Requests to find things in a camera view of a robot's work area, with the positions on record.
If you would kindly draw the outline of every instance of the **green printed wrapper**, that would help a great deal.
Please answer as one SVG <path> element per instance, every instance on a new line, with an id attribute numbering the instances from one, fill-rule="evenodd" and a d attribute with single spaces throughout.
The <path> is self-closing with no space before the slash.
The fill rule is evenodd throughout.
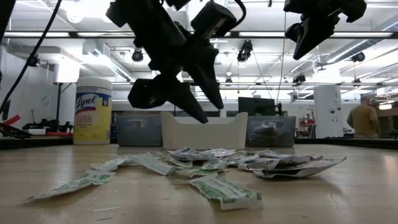
<path id="1" fill-rule="evenodd" d="M 101 172 L 97 170 L 86 170 L 86 172 L 77 180 L 73 180 L 57 189 L 44 192 L 28 199 L 49 198 L 56 195 L 67 194 L 92 185 L 101 185 L 110 180 L 114 172 Z"/>
<path id="2" fill-rule="evenodd" d="M 189 183 L 199 189 L 208 199 L 218 199 L 221 209 L 232 210 L 262 207 L 261 193 L 254 193 L 218 178 L 218 174 L 190 180 Z"/>

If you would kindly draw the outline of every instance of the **lysol wipes container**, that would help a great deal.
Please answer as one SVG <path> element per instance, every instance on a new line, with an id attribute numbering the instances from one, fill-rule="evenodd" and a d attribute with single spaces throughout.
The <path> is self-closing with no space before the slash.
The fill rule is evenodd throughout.
<path id="1" fill-rule="evenodd" d="M 111 134 L 112 83 L 82 77 L 76 84 L 74 144 L 109 144 Z"/>

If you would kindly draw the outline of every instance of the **man in tan shirt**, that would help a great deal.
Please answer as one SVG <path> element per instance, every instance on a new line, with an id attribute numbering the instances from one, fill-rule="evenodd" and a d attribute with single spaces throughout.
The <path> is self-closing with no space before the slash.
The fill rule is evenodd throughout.
<path id="1" fill-rule="evenodd" d="M 370 104 L 370 98 L 363 96 L 361 104 L 351 110 L 347 123 L 355 130 L 355 138 L 379 138 L 380 124 L 376 109 Z"/>

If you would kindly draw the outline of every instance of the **wire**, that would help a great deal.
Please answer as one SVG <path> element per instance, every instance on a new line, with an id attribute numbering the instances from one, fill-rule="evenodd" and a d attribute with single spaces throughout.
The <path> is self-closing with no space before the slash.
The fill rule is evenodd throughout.
<path id="1" fill-rule="evenodd" d="M 51 25 L 52 25 L 52 23 L 53 23 L 53 21 L 55 19 L 55 16 L 57 15 L 58 10 L 60 9 L 61 2 L 62 2 L 62 0 L 58 0 L 57 5 L 54 8 L 54 11 L 53 11 L 53 13 L 51 15 L 49 23 L 47 24 L 46 28 L 44 29 L 42 36 L 40 37 L 39 41 L 37 42 L 36 46 L 34 47 L 32 53 L 30 53 L 29 58 L 26 60 L 26 63 L 24 65 L 24 67 L 22 68 L 21 73 L 19 74 L 17 80 L 12 85 L 11 89 L 8 91 L 6 97 L 4 98 L 4 100 L 3 100 L 2 104 L 1 104 L 1 107 L 0 107 L 0 113 L 3 112 L 4 108 L 6 107 L 7 101 L 10 98 L 12 92 L 15 90 L 15 88 L 18 86 L 19 82 L 21 81 L 22 77 L 24 76 L 24 74 L 25 74 L 25 72 L 26 72 L 26 70 L 28 68 L 29 61 L 31 60 L 32 57 L 34 57 L 36 55 L 39 47 L 42 45 L 42 42 L 43 42 L 45 36 L 47 35 L 47 33 L 49 32 L 49 30 L 51 28 Z"/>
<path id="2" fill-rule="evenodd" d="M 240 78 L 239 78 L 239 62 L 238 62 L 238 93 L 241 93 L 241 92 L 240 92 L 239 81 L 240 81 Z"/>
<path id="3" fill-rule="evenodd" d="M 285 12 L 284 32 L 286 32 L 286 12 Z M 285 44 L 286 44 L 286 35 L 284 35 L 284 45 L 282 48 L 282 68 L 280 69 L 280 80 L 279 80 L 279 87 L 278 87 L 278 95 L 276 96 L 276 103 L 278 103 L 278 100 L 279 100 L 280 85 L 282 84 L 282 79 L 284 77 Z"/>
<path id="4" fill-rule="evenodd" d="M 356 80 L 355 62 L 353 62 L 353 67 L 354 67 L 354 79 Z"/>
<path id="5" fill-rule="evenodd" d="M 261 69 L 260 69 L 260 65 L 259 65 L 259 63 L 258 63 L 258 61 L 257 61 L 256 53 L 254 53 L 254 51 L 253 51 L 253 56 L 254 56 L 254 59 L 256 60 L 257 68 L 259 69 L 259 72 L 260 72 L 262 81 L 263 81 L 264 84 L 266 85 L 266 88 L 267 88 L 267 91 L 268 91 L 268 95 L 269 95 L 269 97 L 272 99 L 271 93 L 269 92 L 269 89 L 268 89 L 266 80 L 264 79 L 264 76 L 262 75 L 262 72 L 261 72 Z"/>
<path id="6" fill-rule="evenodd" d="M 240 23 L 242 23 L 244 18 L 246 18 L 246 7 L 244 7 L 243 2 L 241 0 L 235 0 L 235 2 L 242 9 L 242 17 L 235 23 L 235 26 L 233 26 L 231 29 L 237 27 Z"/>

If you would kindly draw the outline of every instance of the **workbench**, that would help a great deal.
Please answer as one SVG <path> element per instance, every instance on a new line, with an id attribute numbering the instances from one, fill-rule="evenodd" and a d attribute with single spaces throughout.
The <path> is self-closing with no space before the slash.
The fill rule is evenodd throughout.
<path id="1" fill-rule="evenodd" d="M 78 178 L 110 154 L 157 148 L 52 146 L 0 151 L 1 223 L 398 223 L 398 151 L 328 145 L 296 145 L 288 154 L 321 154 L 347 160 L 302 179 L 264 180 L 229 168 L 220 177 L 262 192 L 263 208 L 223 211 L 216 200 L 145 167 L 116 170 L 98 187 L 45 200 L 27 197 Z"/>

